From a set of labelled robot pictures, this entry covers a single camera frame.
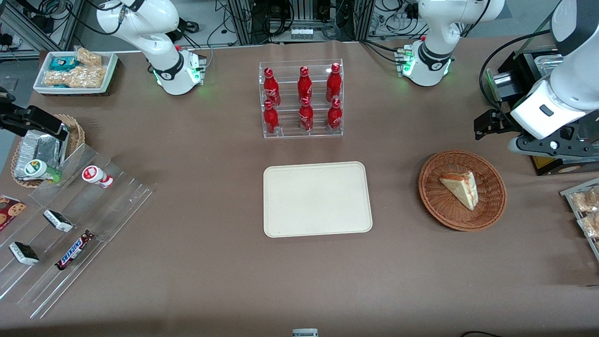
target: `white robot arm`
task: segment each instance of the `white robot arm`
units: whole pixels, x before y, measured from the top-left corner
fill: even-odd
[[[169,0],[112,0],[100,8],[113,8],[122,3],[125,8],[98,10],[96,17],[105,32],[139,48],[146,56],[164,90],[181,95],[200,84],[205,60],[187,50],[177,50],[167,32],[177,29],[179,14]]]
[[[450,57],[461,38],[457,23],[495,19],[505,0],[420,0],[420,16],[428,24],[424,41],[404,46],[403,76],[421,86],[433,86],[447,73]]]
[[[599,109],[598,14],[596,0],[562,0],[553,13],[551,33],[564,60],[511,112],[536,139]]]

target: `cake slice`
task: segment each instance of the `cake slice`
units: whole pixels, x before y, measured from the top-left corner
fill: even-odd
[[[479,193],[476,190],[476,182],[472,171],[467,173],[447,173],[439,178],[441,183],[447,187],[458,200],[469,210],[479,202]]]

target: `foil package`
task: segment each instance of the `foil package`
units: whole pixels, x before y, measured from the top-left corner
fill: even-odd
[[[29,130],[21,139],[19,156],[14,166],[14,177],[19,180],[35,180],[36,178],[25,174],[25,165],[31,160],[37,159],[46,162],[50,167],[59,167],[65,160],[66,144],[53,136],[37,130]]]

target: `box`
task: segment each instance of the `box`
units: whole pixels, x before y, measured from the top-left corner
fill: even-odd
[[[17,215],[21,214],[26,207],[21,200],[0,194],[0,231],[8,226]]]
[[[119,57],[113,52],[95,52],[102,56],[102,65],[106,67],[106,75],[100,88],[60,88],[44,84],[44,76],[50,68],[52,59],[62,56],[75,56],[75,52],[49,52],[42,63],[40,72],[34,83],[34,90],[44,96],[107,96],[108,87],[117,66]]]
[[[531,156],[537,176],[550,176],[566,173],[587,173],[599,171],[599,158],[563,160],[549,157]]]

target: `snickers bar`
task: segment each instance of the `snickers bar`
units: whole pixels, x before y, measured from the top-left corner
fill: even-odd
[[[83,248],[87,246],[87,243],[93,239],[95,235],[92,234],[89,230],[85,230],[85,233],[73,243],[73,246],[66,252],[66,254],[62,257],[60,261],[58,261],[55,265],[58,267],[58,270],[65,270],[65,268],[73,261],[75,258],[81,253]]]

